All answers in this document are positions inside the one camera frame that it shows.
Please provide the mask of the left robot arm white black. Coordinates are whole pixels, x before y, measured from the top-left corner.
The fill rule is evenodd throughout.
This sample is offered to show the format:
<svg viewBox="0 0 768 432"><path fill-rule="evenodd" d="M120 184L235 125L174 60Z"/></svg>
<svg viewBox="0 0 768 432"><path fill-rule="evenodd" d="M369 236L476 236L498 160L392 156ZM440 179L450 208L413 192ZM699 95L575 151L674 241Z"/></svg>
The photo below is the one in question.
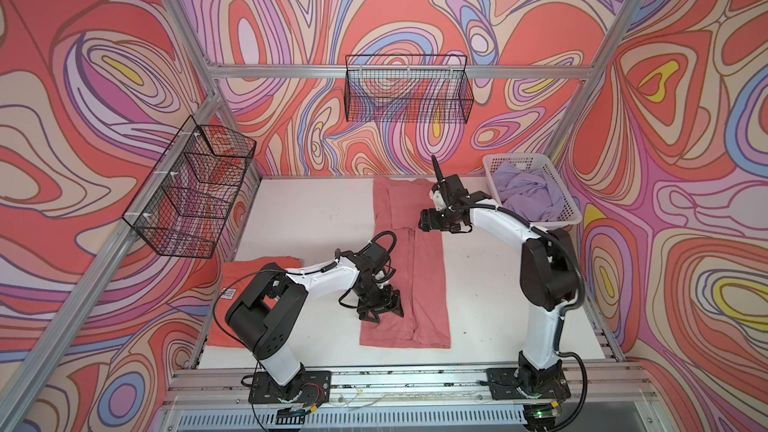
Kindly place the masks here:
<svg viewBox="0 0 768 432"><path fill-rule="evenodd" d="M394 248L371 240L357 252L336 250L325 264L291 269L272 262L247 276L250 282L216 325L261 366L251 382L250 403L327 401L330 373L308 372L288 345L290 334L308 300L333 294L362 322L378 324L387 313L403 317L400 291L390 284Z"/></svg>

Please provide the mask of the pink t shirt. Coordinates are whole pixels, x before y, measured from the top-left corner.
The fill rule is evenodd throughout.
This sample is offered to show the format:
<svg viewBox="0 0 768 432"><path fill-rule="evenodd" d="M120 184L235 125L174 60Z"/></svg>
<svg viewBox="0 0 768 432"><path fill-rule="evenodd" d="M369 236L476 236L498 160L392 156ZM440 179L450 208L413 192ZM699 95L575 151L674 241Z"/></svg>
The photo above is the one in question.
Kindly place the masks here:
<svg viewBox="0 0 768 432"><path fill-rule="evenodd" d="M421 212L433 206L432 184L425 179L373 181L375 231L397 236L391 253L396 274L390 280L400 291L404 315L385 313L380 322L361 325L360 344L400 349L451 347L442 235L424 232Z"/></svg>

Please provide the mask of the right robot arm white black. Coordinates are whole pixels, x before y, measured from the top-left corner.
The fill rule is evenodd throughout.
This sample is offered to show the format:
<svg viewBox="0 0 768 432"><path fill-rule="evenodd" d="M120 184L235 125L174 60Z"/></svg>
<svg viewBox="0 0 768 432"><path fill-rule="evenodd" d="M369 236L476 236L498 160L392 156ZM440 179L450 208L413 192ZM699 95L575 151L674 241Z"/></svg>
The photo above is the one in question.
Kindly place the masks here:
<svg viewBox="0 0 768 432"><path fill-rule="evenodd" d="M445 176L439 166L435 177L430 191L434 206L420 214L422 231L462 234L478 226L519 251L519 284L530 304L524 347L514 377L488 383L514 387L531 399L563 386L562 360L575 356L560 350L565 318L585 300L584 278L568 234L536 226L482 191L468 191L458 175Z"/></svg>

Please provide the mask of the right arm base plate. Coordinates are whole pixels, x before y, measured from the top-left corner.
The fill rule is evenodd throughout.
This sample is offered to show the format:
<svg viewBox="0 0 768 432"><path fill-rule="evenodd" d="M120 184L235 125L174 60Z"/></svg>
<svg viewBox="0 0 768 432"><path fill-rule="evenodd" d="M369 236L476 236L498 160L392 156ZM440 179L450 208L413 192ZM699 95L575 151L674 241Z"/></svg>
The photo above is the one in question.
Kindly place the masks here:
<svg viewBox="0 0 768 432"><path fill-rule="evenodd" d="M547 369L534 369L524 365L519 368L490 368L486 380L494 400L555 400L565 401L571 397L562 364Z"/></svg>

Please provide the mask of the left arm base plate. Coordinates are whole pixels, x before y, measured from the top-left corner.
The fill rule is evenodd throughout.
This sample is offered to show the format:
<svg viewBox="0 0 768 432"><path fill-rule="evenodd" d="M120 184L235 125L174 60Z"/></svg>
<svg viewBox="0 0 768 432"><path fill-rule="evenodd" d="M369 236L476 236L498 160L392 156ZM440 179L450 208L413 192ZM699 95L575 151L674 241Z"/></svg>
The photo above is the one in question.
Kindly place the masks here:
<svg viewBox="0 0 768 432"><path fill-rule="evenodd" d="M267 372L254 374L248 402L261 404L322 405L330 395L332 373L329 370L301 370L287 385L278 385Z"/></svg>

